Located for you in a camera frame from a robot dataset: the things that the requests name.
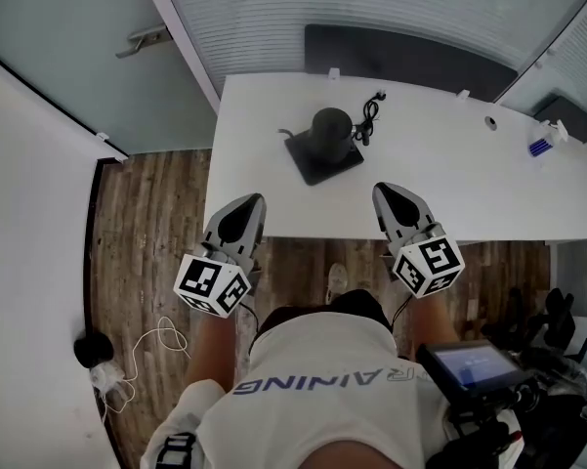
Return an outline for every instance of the white cable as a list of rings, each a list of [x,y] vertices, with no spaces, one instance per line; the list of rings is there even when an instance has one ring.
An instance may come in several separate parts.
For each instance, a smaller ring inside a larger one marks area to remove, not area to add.
[[[165,327],[161,328],[160,324],[161,324],[161,322],[163,320],[168,320],[169,321],[169,324],[171,326],[165,326]],[[174,334],[176,335],[176,342],[178,343],[178,347],[177,348],[170,348],[161,339],[160,332],[168,331],[168,330],[173,331]],[[187,338],[181,332],[179,332],[176,329],[176,326],[174,326],[174,322],[173,321],[171,321],[168,317],[161,317],[158,320],[158,324],[156,325],[156,328],[153,328],[152,330],[147,331],[141,337],[139,337],[139,340],[137,341],[137,344],[135,344],[135,346],[133,347],[132,357],[133,357],[133,366],[135,368],[135,376],[132,377],[132,378],[130,378],[130,379],[122,379],[121,380],[121,382],[125,382],[128,385],[128,387],[130,387],[130,389],[132,389],[132,394],[131,394],[130,398],[128,400],[126,400],[126,402],[124,403],[124,405],[122,405],[122,407],[119,410],[116,410],[115,408],[113,408],[112,406],[110,406],[106,402],[106,394],[101,394],[102,402],[105,404],[105,413],[102,416],[102,423],[103,424],[106,421],[106,414],[107,414],[107,412],[109,410],[110,411],[114,411],[115,413],[121,413],[122,411],[124,411],[124,408],[126,407],[126,405],[135,399],[135,396],[137,394],[137,391],[135,389],[135,386],[133,386],[131,384],[131,382],[134,382],[135,380],[137,380],[137,377],[139,377],[139,368],[137,367],[137,359],[135,358],[135,351],[137,351],[137,347],[139,346],[139,344],[141,343],[141,341],[144,339],[144,337],[146,337],[147,335],[150,335],[152,332],[156,332],[156,335],[158,337],[158,342],[165,349],[168,349],[169,351],[177,351],[177,352],[178,351],[182,351],[183,353],[185,353],[187,355],[187,358],[191,359],[190,354],[187,352],[187,347],[189,346],[189,343],[187,342]]]

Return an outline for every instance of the door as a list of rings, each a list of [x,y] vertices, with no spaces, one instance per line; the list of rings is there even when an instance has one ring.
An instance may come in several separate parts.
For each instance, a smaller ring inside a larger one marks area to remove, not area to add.
[[[215,111],[173,41],[115,57],[160,23],[151,0],[0,0],[0,60],[129,154],[209,148]]]

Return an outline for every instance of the white t-shirt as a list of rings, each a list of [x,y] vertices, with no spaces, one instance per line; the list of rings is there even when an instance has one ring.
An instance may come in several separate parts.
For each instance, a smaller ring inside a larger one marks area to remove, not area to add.
[[[356,441],[404,469],[455,438],[447,402],[421,365],[397,358],[382,324],[337,313],[306,315],[262,335],[249,373],[225,394],[212,380],[191,384],[152,436],[141,462],[155,466],[172,434],[192,432],[192,469],[298,468],[317,449]],[[500,420],[519,429],[514,413]],[[513,467],[523,441],[500,457]]]

